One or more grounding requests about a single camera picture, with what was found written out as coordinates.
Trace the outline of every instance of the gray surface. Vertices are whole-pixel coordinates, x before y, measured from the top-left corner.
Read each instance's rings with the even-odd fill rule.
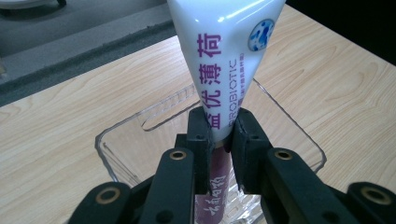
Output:
[[[175,35],[164,0],[69,0],[0,18],[0,105]]]

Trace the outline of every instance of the wood grain surface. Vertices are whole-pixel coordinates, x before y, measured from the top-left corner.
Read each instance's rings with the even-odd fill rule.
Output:
[[[326,184],[396,191],[393,65],[285,6],[255,78],[325,150]],[[172,37],[1,107],[1,223],[65,223],[111,180],[94,137],[190,83]]]

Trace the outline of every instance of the clear plastic tray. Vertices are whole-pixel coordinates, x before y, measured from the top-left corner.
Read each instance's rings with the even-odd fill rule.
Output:
[[[95,147],[113,180],[133,187],[154,175],[161,155],[174,146],[178,133],[187,131],[189,111],[198,105],[191,84],[100,133]],[[323,167],[323,150],[256,80],[242,107],[253,113],[274,147],[296,151],[315,172]],[[222,222],[264,223],[260,197],[238,191],[231,172]]]

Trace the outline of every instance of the light wood tabletop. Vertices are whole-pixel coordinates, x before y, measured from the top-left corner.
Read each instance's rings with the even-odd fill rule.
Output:
[[[323,182],[396,192],[394,65],[285,6],[255,78],[326,153]],[[1,107],[0,222],[65,223],[111,181],[95,136],[190,83],[172,37]]]

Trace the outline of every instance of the white toothpaste tube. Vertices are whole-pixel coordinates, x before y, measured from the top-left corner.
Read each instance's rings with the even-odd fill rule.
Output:
[[[285,0],[168,0],[180,46],[217,148],[212,195],[197,196],[195,220],[219,223],[228,191],[227,145],[239,108]]]

